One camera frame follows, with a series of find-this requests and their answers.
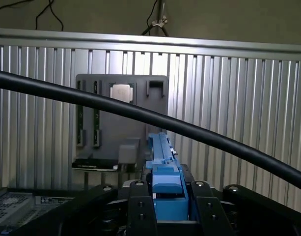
corrugated metal panel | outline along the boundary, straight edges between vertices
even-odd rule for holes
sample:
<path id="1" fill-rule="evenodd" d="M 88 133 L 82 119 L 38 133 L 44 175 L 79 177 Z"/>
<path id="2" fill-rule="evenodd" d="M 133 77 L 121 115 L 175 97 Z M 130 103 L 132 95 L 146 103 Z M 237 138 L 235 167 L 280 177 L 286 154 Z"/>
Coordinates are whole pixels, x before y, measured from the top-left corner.
<path id="1" fill-rule="evenodd" d="M 192 43 L 183 43 L 169 44 L 167 51 L 147 40 L 142 43 L 153 47 L 143 51 L 129 41 L 116 44 L 102 38 L 88 44 L 81 39 L 75 42 L 76 36 L 65 47 L 59 47 L 62 41 L 55 36 L 47 41 L 5 37 L 8 45 L 0 44 L 0 69 L 68 87 L 75 86 L 79 73 L 166 75 L 170 116 L 301 170 L 298 52 L 287 47 L 282 51 L 278 45 L 275 53 L 276 45 L 271 50 L 264 45 L 266 51 L 258 53 L 254 45 L 247 49 L 245 43 L 228 49 L 217 41 L 215 48 L 196 45 L 195 51 Z M 76 154 L 74 121 L 74 105 L 0 89 L 0 187 L 83 188 L 83 173 L 69 168 Z M 208 180 L 218 189 L 241 184 L 301 212 L 301 190 L 228 153 L 169 135 L 181 162 L 188 164 L 196 179 Z M 99 173 L 89 174 L 90 186 L 100 181 L 104 180 Z M 109 174 L 105 181 L 117 184 L 117 175 Z"/>

screw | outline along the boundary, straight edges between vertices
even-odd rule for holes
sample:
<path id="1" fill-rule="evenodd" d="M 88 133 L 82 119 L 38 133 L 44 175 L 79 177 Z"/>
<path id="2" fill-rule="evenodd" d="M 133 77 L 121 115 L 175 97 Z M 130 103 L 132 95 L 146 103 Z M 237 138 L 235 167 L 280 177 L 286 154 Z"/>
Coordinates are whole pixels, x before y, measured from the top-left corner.
<path id="1" fill-rule="evenodd" d="M 146 216 L 145 216 L 144 214 L 140 214 L 140 215 L 139 215 L 139 219 L 140 219 L 140 220 L 145 219 L 145 217 L 146 217 Z"/>
<path id="2" fill-rule="evenodd" d="M 237 192 L 239 190 L 236 186 L 231 186 L 229 189 L 233 192 Z"/>
<path id="3" fill-rule="evenodd" d="M 217 220 L 218 217 L 216 215 L 211 215 L 212 220 Z"/>
<path id="4" fill-rule="evenodd" d="M 201 187 L 201 186 L 204 185 L 204 182 L 202 182 L 202 181 L 197 181 L 196 184 L 197 184 L 199 187 Z"/>
<path id="5" fill-rule="evenodd" d="M 104 191 L 109 191 L 109 190 L 111 190 L 111 189 L 112 189 L 112 188 L 107 187 L 107 186 L 103 188 Z"/>

label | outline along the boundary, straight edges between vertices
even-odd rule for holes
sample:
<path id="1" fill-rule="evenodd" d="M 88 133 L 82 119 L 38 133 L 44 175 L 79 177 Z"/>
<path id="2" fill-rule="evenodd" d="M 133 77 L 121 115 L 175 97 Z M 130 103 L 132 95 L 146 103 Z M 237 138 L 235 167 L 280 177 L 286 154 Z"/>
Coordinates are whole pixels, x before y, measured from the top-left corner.
<path id="1" fill-rule="evenodd" d="M 40 197 L 40 204 L 43 205 L 62 205 L 72 200 L 73 198 L 52 198 L 52 197 Z"/>

black cable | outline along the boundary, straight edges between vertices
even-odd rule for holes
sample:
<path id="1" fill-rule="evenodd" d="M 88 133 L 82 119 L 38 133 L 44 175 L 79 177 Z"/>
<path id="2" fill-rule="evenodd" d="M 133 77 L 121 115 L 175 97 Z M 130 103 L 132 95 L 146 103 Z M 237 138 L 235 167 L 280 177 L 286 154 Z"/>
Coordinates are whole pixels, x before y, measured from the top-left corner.
<path id="1" fill-rule="evenodd" d="M 22 1 L 18 1 L 18 2 L 15 2 L 15 3 L 8 4 L 8 5 L 3 5 L 3 6 L 0 6 L 0 10 L 2 10 L 4 8 L 7 8 L 7 7 L 12 7 L 12 6 L 24 3 L 24 2 L 29 2 L 29 1 L 34 1 L 34 0 L 22 0 Z"/>
<path id="2" fill-rule="evenodd" d="M 135 119 L 205 143 L 248 161 L 301 189 L 301 172 L 252 147 L 207 129 L 112 98 L 0 71 L 0 88 Z"/>
<path id="3" fill-rule="evenodd" d="M 150 15 L 149 15 L 149 16 L 148 16 L 148 18 L 147 18 L 147 21 L 146 21 L 146 24 L 147 24 L 147 29 L 149 28 L 148 21 L 149 21 L 149 19 L 150 19 L 151 15 L 152 15 L 152 13 L 154 12 L 154 9 L 155 9 L 155 6 L 156 6 L 157 2 L 158 2 L 158 0 L 156 0 L 156 1 L 155 1 L 154 5 L 152 6 L 151 13 L 150 13 Z"/>
<path id="4" fill-rule="evenodd" d="M 43 13 L 44 13 L 48 8 L 50 8 L 52 15 L 54 15 L 54 17 L 60 22 L 60 24 L 61 24 L 61 31 L 64 30 L 64 24 L 63 24 L 63 22 L 62 22 L 62 21 L 55 15 L 55 13 L 53 12 L 53 9 L 52 9 L 53 3 L 54 3 L 54 0 L 52 0 L 52 1 L 49 0 L 49 4 L 46 5 L 45 8 L 43 8 L 43 10 L 36 16 L 36 18 L 35 18 L 35 21 L 36 21 L 36 27 L 35 27 L 35 29 L 36 29 L 36 30 L 38 29 L 38 18 L 39 18 L 41 15 L 43 15 Z"/>

wall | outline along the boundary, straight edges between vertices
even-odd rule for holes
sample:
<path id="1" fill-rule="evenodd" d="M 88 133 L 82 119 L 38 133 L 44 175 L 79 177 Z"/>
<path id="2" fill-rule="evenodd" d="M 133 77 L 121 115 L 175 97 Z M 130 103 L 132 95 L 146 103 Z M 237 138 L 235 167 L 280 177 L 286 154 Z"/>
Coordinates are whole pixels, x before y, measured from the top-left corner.
<path id="1" fill-rule="evenodd" d="M 15 0 L 0 0 L 0 6 Z M 0 28 L 35 28 L 47 0 L 0 11 Z M 55 0 L 65 31 L 141 34 L 153 0 Z M 301 0 L 166 0 L 167 30 L 173 37 L 301 44 Z M 60 30 L 48 10 L 41 30 Z"/>

